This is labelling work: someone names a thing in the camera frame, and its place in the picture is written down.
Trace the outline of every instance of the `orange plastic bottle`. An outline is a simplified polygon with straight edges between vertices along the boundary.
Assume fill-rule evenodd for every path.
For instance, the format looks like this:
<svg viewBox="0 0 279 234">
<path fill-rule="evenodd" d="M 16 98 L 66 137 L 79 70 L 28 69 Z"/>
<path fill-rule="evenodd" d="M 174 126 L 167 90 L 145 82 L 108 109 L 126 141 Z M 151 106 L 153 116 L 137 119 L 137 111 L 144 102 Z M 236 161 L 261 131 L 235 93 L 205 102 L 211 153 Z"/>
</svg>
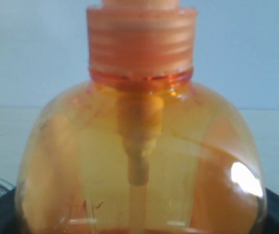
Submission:
<svg viewBox="0 0 279 234">
<path fill-rule="evenodd" d="M 90 74 L 40 113 L 22 160 L 22 234 L 260 234 L 266 196 L 238 110 L 190 81 L 196 11 L 87 10 Z"/>
</svg>

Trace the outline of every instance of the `light blue background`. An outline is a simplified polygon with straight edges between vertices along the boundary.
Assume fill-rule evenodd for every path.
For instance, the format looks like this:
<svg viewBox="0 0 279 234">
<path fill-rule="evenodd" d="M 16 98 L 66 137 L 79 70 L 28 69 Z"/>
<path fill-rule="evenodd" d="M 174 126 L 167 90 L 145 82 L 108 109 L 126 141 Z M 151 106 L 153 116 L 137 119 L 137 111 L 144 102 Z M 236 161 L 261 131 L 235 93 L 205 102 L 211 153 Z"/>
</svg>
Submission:
<svg viewBox="0 0 279 234">
<path fill-rule="evenodd" d="M 88 78 L 85 8 L 0 0 L 0 106 L 43 106 Z M 241 109 L 279 109 L 279 0 L 182 0 L 199 11 L 194 80 Z"/>
</svg>

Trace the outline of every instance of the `orange liquid soap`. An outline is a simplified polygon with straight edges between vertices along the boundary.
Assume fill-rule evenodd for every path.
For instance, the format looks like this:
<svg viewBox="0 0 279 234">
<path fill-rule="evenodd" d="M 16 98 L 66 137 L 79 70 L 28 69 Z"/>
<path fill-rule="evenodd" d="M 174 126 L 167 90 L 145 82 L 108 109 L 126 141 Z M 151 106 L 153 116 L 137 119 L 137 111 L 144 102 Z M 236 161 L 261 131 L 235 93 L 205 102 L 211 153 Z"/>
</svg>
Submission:
<svg viewBox="0 0 279 234">
<path fill-rule="evenodd" d="M 91 81 L 34 124 L 20 234 L 261 234 L 251 133 L 230 102 L 191 81 L 196 15 L 178 0 L 88 8 Z"/>
</svg>

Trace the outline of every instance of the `bottle neck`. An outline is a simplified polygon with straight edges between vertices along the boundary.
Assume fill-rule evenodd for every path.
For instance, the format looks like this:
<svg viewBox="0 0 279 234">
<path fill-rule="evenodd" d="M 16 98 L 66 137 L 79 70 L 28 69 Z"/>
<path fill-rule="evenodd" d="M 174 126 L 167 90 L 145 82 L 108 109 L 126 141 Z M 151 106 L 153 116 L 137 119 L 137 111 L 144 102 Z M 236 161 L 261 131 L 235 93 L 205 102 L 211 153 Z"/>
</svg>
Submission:
<svg viewBox="0 0 279 234">
<path fill-rule="evenodd" d="M 192 75 L 193 69 L 190 69 L 185 72 L 167 76 L 138 79 L 102 73 L 90 69 L 90 76 L 95 83 L 125 93 L 151 93 L 176 89 L 190 82 Z"/>
</svg>

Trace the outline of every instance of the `ridged cap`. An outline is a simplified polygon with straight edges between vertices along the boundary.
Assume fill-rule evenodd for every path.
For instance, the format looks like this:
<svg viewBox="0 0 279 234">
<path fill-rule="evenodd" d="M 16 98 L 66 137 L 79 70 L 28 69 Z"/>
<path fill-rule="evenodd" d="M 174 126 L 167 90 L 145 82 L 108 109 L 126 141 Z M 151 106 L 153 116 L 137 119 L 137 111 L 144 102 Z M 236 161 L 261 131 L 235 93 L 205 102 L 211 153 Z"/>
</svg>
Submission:
<svg viewBox="0 0 279 234">
<path fill-rule="evenodd" d="M 191 69 L 196 15 L 177 0 L 103 0 L 87 10 L 90 69 L 133 79 Z"/>
</svg>

